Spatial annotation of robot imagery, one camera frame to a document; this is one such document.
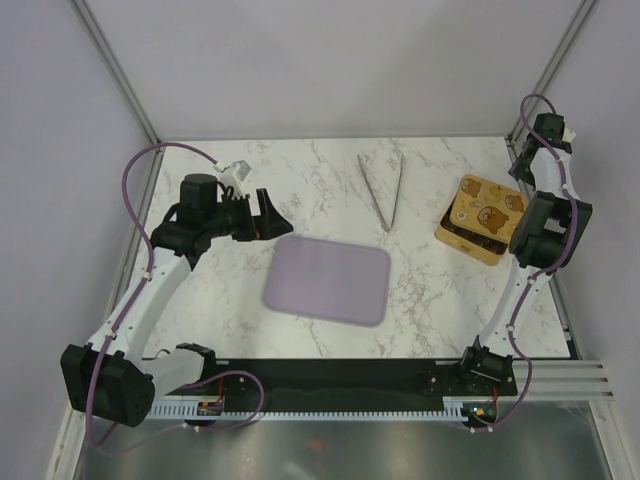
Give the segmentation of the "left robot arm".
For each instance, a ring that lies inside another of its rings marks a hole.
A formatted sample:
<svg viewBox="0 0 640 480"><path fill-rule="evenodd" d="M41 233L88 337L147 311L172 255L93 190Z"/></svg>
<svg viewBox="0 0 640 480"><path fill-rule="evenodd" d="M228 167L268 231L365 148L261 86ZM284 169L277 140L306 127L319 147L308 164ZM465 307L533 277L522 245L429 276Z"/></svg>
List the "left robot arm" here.
<svg viewBox="0 0 640 480"><path fill-rule="evenodd" d="M60 360L71 407L128 427L139 425L153 402L185 386L213 391L218 369L212 350L181 344L146 360L144 350L169 300L195 269L213 240L267 241L293 232L266 189L257 190L260 212L246 195L209 174L190 174L150 238L150 259L121 302L83 346L69 345Z"/></svg>

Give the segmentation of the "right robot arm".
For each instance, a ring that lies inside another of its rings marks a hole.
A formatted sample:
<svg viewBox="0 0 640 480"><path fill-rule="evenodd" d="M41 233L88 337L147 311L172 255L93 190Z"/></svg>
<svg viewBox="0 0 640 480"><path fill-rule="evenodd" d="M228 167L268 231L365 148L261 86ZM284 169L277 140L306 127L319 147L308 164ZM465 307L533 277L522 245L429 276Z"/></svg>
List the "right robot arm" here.
<svg viewBox="0 0 640 480"><path fill-rule="evenodd" d="M513 256L507 284L482 332L467 347L457 382L469 394L513 379L517 340L540 290L565 267L591 218L593 207L579 199L571 176L571 142L564 117L542 113L512 165L509 175L533 188L533 196L509 244Z"/></svg>

